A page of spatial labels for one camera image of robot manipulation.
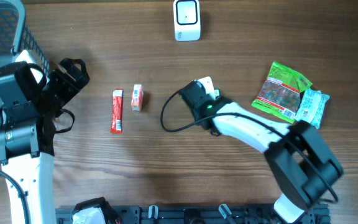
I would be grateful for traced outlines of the dark green small box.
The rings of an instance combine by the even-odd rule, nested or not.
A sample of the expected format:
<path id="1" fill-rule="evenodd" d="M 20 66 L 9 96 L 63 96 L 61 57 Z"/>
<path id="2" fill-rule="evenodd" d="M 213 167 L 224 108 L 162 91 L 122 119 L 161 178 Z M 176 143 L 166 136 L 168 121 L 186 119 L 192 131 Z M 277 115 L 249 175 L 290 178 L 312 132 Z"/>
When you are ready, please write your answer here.
<path id="1" fill-rule="evenodd" d="M 221 96 L 221 90 L 219 88 L 214 89 L 214 96 L 215 96 L 215 98 L 218 98 L 219 96 Z"/>

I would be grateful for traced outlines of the red stick packet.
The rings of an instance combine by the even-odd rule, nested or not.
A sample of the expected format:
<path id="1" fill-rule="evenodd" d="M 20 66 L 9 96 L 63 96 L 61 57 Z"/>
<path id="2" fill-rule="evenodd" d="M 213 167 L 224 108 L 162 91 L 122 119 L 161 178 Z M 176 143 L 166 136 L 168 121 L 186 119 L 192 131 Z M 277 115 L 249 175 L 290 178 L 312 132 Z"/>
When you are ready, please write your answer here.
<path id="1" fill-rule="evenodd" d="M 112 93 L 112 121 L 110 132 L 113 134 L 122 133 L 123 93 L 123 89 L 115 89 Z"/>

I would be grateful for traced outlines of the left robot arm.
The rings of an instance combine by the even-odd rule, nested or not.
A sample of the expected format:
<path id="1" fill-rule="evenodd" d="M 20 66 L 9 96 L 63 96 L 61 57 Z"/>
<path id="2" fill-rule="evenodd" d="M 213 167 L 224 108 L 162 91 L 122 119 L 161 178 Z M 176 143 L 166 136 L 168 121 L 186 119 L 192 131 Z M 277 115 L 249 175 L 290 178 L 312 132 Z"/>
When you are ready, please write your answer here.
<path id="1" fill-rule="evenodd" d="M 0 174 L 7 182 L 13 223 L 56 223 L 53 121 L 90 81 L 81 59 L 64 58 L 51 72 L 35 62 L 0 67 Z"/>

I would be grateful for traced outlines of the red Kleenex tissue pack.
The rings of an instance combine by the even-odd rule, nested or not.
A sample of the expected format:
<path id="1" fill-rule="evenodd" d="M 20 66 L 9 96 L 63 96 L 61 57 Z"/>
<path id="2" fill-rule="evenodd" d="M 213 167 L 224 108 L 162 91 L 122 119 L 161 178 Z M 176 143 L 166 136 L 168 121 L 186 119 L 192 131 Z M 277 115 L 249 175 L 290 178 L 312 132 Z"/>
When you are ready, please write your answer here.
<path id="1" fill-rule="evenodd" d="M 133 111 L 141 111 L 144 91 L 141 84 L 135 84 L 132 92 L 131 108 Z"/>

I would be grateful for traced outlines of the green snack bag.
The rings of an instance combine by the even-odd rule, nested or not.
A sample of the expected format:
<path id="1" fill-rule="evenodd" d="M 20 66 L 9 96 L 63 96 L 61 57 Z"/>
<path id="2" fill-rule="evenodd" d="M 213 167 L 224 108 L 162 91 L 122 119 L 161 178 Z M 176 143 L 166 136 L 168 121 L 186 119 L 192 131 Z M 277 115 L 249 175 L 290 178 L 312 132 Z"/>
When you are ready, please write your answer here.
<path id="1" fill-rule="evenodd" d="M 301 103 L 301 93 L 311 86 L 312 82 L 303 74 L 274 62 L 251 105 L 292 124 Z"/>

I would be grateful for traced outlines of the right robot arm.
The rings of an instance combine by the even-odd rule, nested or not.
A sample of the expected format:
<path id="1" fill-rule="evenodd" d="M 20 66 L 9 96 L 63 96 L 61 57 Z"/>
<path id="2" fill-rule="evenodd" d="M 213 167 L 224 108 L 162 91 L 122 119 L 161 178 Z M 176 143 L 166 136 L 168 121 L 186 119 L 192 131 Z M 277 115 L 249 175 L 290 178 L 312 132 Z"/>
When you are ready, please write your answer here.
<path id="1" fill-rule="evenodd" d="M 338 201 L 333 184 L 344 169 L 315 127 L 306 121 L 289 125 L 253 114 L 225 96 L 216 97 L 211 80 L 193 80 L 178 94 L 195 125 L 263 154 L 282 191 L 273 209 L 283 221 L 299 220 L 326 192 Z"/>

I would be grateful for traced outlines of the pale teal wipes packet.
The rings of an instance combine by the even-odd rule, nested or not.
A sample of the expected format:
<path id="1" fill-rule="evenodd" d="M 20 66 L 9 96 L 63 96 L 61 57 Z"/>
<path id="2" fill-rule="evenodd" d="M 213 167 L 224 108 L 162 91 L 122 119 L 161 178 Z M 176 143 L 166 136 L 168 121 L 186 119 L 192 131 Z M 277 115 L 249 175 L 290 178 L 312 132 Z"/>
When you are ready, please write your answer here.
<path id="1" fill-rule="evenodd" d="M 323 94 L 319 90 L 306 90 L 294 119 L 297 121 L 306 121 L 316 129 L 319 129 L 324 107 L 329 99 L 329 95 Z"/>

